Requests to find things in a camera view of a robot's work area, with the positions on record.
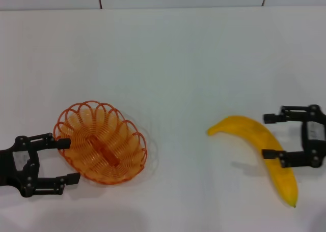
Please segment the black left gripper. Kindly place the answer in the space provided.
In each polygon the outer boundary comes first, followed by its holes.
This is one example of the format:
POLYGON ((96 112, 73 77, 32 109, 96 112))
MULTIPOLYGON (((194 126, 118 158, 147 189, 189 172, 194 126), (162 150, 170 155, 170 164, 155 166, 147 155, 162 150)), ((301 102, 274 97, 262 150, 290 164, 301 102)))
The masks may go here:
POLYGON ((80 173, 38 178, 40 163, 37 151, 64 150, 69 149, 70 145, 70 138, 55 140, 52 133, 17 137, 10 148, 0 150, 0 187, 12 186, 25 198, 33 195, 62 195, 66 186, 79 183, 80 173))

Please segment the orange wire basket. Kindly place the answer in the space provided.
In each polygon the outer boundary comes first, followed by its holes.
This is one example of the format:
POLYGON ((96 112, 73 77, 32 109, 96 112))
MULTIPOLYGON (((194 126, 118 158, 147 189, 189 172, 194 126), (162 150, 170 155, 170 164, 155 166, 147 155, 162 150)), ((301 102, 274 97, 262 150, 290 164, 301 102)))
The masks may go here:
POLYGON ((53 136, 71 140, 69 148, 59 148, 60 155, 95 183, 122 184, 145 168, 143 134, 111 104, 89 100, 71 105, 59 115, 53 136))

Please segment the yellow banana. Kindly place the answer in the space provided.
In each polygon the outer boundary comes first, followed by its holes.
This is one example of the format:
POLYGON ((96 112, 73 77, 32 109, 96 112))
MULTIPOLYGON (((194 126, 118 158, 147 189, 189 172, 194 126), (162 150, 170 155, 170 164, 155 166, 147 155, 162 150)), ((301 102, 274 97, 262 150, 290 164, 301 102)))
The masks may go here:
MULTIPOLYGON (((231 115, 211 126, 207 135, 226 133, 237 136, 249 143, 263 158, 263 150, 283 151, 283 147, 274 135, 261 123, 240 115, 231 115)), ((292 168, 283 168, 280 160, 264 159, 265 169, 279 197, 289 206, 295 208, 298 200, 298 187, 292 168)))

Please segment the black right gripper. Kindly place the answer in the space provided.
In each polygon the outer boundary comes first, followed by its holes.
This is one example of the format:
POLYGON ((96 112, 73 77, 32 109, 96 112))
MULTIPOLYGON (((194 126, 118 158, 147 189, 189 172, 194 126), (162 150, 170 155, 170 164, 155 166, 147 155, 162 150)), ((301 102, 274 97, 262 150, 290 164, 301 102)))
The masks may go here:
POLYGON ((278 159, 282 168, 321 167, 326 157, 326 114, 319 105, 281 106, 278 114, 264 114, 265 124, 282 122, 302 123, 301 152, 276 151, 263 149, 264 159, 278 159))

